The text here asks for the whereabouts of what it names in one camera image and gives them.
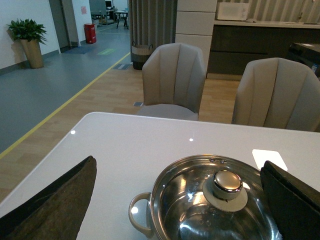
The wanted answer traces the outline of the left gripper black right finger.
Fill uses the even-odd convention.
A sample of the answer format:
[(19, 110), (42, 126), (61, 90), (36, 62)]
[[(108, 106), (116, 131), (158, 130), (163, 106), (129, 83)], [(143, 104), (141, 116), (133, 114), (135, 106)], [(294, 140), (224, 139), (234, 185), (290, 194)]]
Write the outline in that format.
[(271, 161), (260, 170), (264, 195), (284, 240), (320, 238), (320, 192)]

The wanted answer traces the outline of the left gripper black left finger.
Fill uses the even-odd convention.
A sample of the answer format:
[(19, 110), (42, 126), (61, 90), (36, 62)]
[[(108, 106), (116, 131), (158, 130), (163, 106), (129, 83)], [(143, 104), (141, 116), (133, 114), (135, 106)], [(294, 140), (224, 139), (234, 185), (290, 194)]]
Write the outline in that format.
[(97, 162), (88, 156), (0, 219), (2, 240), (75, 240), (89, 207)]

